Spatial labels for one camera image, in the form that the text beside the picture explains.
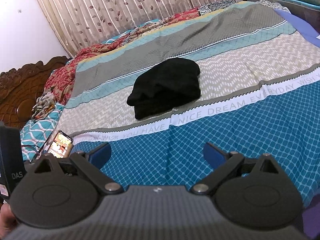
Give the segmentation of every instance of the black cloth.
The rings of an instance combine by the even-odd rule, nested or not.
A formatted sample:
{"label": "black cloth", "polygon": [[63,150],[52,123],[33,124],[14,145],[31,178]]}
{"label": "black cloth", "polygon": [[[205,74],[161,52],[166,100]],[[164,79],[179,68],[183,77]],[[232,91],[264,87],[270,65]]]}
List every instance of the black cloth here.
{"label": "black cloth", "polygon": [[200,69],[193,60],[171,58],[140,75],[127,99],[137,120],[182,106],[200,97]]}

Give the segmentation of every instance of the white wall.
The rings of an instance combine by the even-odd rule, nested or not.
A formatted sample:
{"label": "white wall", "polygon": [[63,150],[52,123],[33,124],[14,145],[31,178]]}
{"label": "white wall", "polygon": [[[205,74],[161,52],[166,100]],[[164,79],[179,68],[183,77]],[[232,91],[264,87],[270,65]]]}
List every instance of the white wall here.
{"label": "white wall", "polygon": [[0,73],[63,55],[37,0],[0,0]]}

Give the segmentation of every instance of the floral curtain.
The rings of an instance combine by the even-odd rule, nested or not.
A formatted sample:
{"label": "floral curtain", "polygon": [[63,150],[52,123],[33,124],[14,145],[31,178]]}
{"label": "floral curtain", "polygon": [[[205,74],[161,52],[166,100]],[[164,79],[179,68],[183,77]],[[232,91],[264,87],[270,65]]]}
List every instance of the floral curtain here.
{"label": "floral curtain", "polygon": [[71,55],[153,19],[216,0],[38,0],[50,26]]}

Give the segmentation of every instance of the wooden headboard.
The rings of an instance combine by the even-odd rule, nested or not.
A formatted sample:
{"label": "wooden headboard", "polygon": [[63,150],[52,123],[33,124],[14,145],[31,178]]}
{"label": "wooden headboard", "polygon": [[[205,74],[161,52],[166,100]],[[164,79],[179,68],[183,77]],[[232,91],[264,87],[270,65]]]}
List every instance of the wooden headboard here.
{"label": "wooden headboard", "polygon": [[43,65],[26,64],[16,70],[0,74],[0,118],[6,126],[23,128],[31,117],[36,99],[42,95],[44,85],[54,69],[63,67],[66,56],[53,57]]}

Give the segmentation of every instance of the white stripe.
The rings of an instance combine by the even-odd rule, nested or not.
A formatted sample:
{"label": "white stripe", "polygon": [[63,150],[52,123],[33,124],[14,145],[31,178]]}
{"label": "white stripe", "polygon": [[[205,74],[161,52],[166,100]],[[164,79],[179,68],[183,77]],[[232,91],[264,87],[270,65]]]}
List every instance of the white stripe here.
{"label": "white stripe", "polygon": [[34,130],[30,129],[29,130],[29,132],[42,132],[42,133],[45,133],[45,131],[53,131],[53,129],[48,128],[46,130],[39,130],[39,129],[34,129]]}
{"label": "white stripe", "polygon": [[[232,36],[232,37],[225,38],[225,39],[223,39],[223,40],[215,41],[215,42],[210,43],[210,44],[208,44],[208,45],[206,45],[206,46],[203,46],[203,47],[201,47],[201,48],[199,48],[199,49],[195,49],[195,50],[192,50],[192,51],[189,51],[189,52],[186,52],[186,53],[182,53],[182,54],[179,54],[179,55],[176,55],[176,56],[167,57],[167,58],[164,59],[163,61],[165,61],[165,60],[167,60],[167,59],[170,59],[170,58],[176,58],[176,57],[185,56],[185,55],[194,53],[194,52],[196,52],[196,51],[199,51],[199,50],[201,50],[201,49],[205,49],[205,48],[207,48],[207,47],[216,45],[216,44],[218,44],[218,43],[220,43],[220,42],[223,42],[223,41],[233,40],[233,39],[237,39],[237,38],[239,38],[239,37],[245,37],[245,36],[252,35],[252,34],[257,33],[257,32],[259,32],[259,31],[262,31],[262,30],[274,29],[274,28],[276,28],[276,27],[279,27],[279,26],[285,24],[286,22],[287,22],[287,21],[284,20],[283,22],[281,22],[281,23],[279,23],[279,24],[277,24],[277,25],[271,26],[271,27],[265,27],[265,28],[261,28],[261,29],[255,30],[255,31],[253,31],[253,32],[251,32],[251,33],[242,33],[242,34],[239,34],[239,35],[236,35],[236,36]],[[159,63],[161,63],[161,62],[158,62],[158,63],[156,63],[156,64],[154,64],[154,65],[152,65],[152,66],[148,66],[148,67],[145,67],[145,68],[142,68],[142,69],[139,69],[139,70],[136,70],[136,71],[133,71],[133,72],[130,72],[130,73],[121,75],[121,76],[117,76],[117,77],[115,77],[115,78],[108,79],[108,80],[106,80],[105,82],[103,82],[102,84],[100,84],[100,85],[98,85],[98,86],[96,86],[96,87],[94,87],[94,88],[91,88],[91,89],[89,89],[89,90],[84,90],[80,95],[77,95],[76,97],[71,97],[70,99],[75,99],[75,98],[81,96],[83,93],[88,93],[88,92],[94,91],[95,89],[99,88],[100,86],[102,86],[102,85],[104,85],[104,84],[106,84],[106,83],[108,83],[108,82],[110,82],[110,81],[117,80],[117,79],[121,79],[121,78],[123,78],[123,77],[125,77],[125,76],[130,76],[130,75],[132,75],[132,74],[139,73],[139,72],[141,72],[141,71],[143,71],[143,70],[150,69],[150,68],[154,67],[155,65],[158,65]]]}
{"label": "white stripe", "polygon": [[24,153],[24,152],[23,152],[23,154],[27,157],[27,159],[28,159],[29,161],[31,161],[27,153]]}
{"label": "white stripe", "polygon": [[35,153],[35,150],[26,150],[26,148],[29,148],[29,147],[23,147],[22,148],[22,152],[24,154],[29,154],[29,153]]}
{"label": "white stripe", "polygon": [[207,106],[198,106],[182,114],[173,114],[171,117],[153,122],[150,124],[133,127],[125,131],[116,132],[88,132],[74,136],[73,144],[83,141],[118,141],[142,134],[151,134],[167,130],[170,125],[180,126],[202,117],[213,116],[220,113],[230,112],[257,101],[263,100],[271,95],[281,95],[293,91],[301,86],[308,85],[320,80],[320,68],[309,74],[302,75],[295,79],[287,80],[272,85],[262,85],[261,89],[231,98],[224,102],[213,103]]}
{"label": "white stripe", "polygon": [[26,124],[22,131],[20,132],[20,135],[23,135],[25,132],[27,132],[29,129],[31,128],[31,125],[30,124]]}
{"label": "white stripe", "polygon": [[26,136],[28,134],[30,134],[32,140],[38,141],[38,139],[36,139],[31,132],[26,133],[24,136]]}
{"label": "white stripe", "polygon": [[25,143],[25,142],[32,142],[33,144],[37,144],[39,142],[45,142],[45,140],[42,139],[36,139],[32,133],[30,133],[31,139],[25,139],[25,140],[21,140],[21,143]]}
{"label": "white stripe", "polygon": [[37,140],[37,139],[29,139],[29,140],[21,140],[21,144],[22,145],[26,145],[26,144],[37,144],[37,143],[41,143],[41,142],[45,142],[45,140]]}
{"label": "white stripe", "polygon": [[42,123],[41,121],[38,121],[38,122],[35,123],[35,125],[36,125],[36,124],[39,125],[41,131],[45,131],[46,129],[42,126],[41,123]]}

